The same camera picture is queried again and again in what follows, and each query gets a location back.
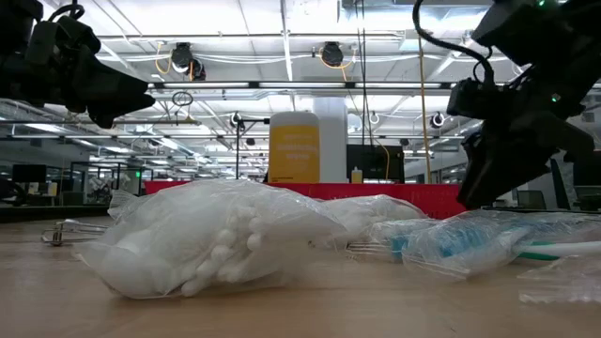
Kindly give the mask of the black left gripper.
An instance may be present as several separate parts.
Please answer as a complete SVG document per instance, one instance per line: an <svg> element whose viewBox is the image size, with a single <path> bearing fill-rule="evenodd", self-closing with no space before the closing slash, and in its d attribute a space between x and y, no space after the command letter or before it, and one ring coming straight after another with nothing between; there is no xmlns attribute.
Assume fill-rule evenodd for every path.
<svg viewBox="0 0 601 338"><path fill-rule="evenodd" d="M116 117L152 106L148 83L103 65L100 41L78 21L1 22L1 97L88 112L102 129Z"/></svg>

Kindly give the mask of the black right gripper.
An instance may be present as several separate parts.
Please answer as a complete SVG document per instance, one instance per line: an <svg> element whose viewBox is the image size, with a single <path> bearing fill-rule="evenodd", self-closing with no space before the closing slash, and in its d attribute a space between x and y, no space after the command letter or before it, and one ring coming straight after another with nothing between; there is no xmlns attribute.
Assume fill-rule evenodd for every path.
<svg viewBox="0 0 601 338"><path fill-rule="evenodd" d="M594 150L593 137L563 119L583 111L581 101L600 79L600 48L513 46L498 50L528 68L497 90L490 119L462 142L468 166L457 201L467 209L490 205L547 174L547 161L561 150L576 159L588 159Z"/></svg>

